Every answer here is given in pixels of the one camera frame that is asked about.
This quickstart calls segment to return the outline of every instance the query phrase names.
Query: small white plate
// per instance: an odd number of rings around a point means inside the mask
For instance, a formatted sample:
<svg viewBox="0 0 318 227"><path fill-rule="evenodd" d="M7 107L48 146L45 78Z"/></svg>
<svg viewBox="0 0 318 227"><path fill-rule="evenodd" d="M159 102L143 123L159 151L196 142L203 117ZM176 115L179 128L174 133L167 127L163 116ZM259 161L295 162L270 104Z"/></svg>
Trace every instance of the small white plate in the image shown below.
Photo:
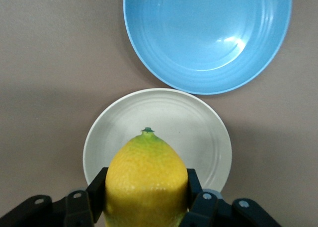
<svg viewBox="0 0 318 227"><path fill-rule="evenodd" d="M216 112L199 98L174 89L128 94L106 108L85 141L83 168L88 184L131 138L151 127L194 168L203 188L221 191L232 162L229 134Z"/></svg>

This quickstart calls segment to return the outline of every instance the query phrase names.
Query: gray tabletop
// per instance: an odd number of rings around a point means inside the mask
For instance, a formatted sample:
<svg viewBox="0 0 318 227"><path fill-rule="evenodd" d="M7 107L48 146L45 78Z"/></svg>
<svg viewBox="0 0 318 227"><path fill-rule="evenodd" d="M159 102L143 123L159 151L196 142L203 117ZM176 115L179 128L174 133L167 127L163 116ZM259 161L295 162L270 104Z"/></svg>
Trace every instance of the gray tabletop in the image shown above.
<svg viewBox="0 0 318 227"><path fill-rule="evenodd" d="M224 199L254 199L288 227L318 226L317 14L317 0L294 0L286 39L261 75L197 95L231 138ZM122 0L0 0L0 216L30 196L57 201L85 187L95 119L154 87L169 88L135 54Z"/></svg>

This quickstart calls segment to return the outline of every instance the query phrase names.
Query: yellow lemon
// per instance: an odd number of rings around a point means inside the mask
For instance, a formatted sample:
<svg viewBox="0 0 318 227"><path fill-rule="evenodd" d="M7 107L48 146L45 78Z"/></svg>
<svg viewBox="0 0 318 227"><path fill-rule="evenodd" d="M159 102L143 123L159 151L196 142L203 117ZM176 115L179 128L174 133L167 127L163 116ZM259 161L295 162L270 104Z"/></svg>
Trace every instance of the yellow lemon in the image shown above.
<svg viewBox="0 0 318 227"><path fill-rule="evenodd" d="M107 227L177 227L187 211L188 174L151 128L112 159L105 181Z"/></svg>

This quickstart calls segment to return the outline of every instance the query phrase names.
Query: blue bowl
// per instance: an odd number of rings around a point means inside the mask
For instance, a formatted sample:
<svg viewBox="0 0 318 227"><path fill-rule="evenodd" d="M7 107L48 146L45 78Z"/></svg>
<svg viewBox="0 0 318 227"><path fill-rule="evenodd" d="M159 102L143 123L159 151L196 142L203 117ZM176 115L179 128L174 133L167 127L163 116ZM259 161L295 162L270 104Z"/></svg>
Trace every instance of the blue bowl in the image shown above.
<svg viewBox="0 0 318 227"><path fill-rule="evenodd" d="M130 42L169 86L236 89L260 74L286 35L292 0L124 0Z"/></svg>

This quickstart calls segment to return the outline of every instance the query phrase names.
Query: dish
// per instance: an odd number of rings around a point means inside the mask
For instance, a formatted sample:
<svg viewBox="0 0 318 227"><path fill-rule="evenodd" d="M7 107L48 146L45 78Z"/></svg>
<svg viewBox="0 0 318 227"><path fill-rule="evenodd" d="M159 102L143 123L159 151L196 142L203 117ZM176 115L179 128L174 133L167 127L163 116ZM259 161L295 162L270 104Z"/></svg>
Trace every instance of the dish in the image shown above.
<svg viewBox="0 0 318 227"><path fill-rule="evenodd" d="M169 86L218 94L248 83L277 54L292 0L124 0L130 42Z"/></svg>
<svg viewBox="0 0 318 227"><path fill-rule="evenodd" d="M228 178L232 149L216 112L183 91L154 88L128 94L107 107L91 127L84 145L88 184L131 138L151 127L170 144L187 168L194 168L202 187L221 191Z"/></svg>

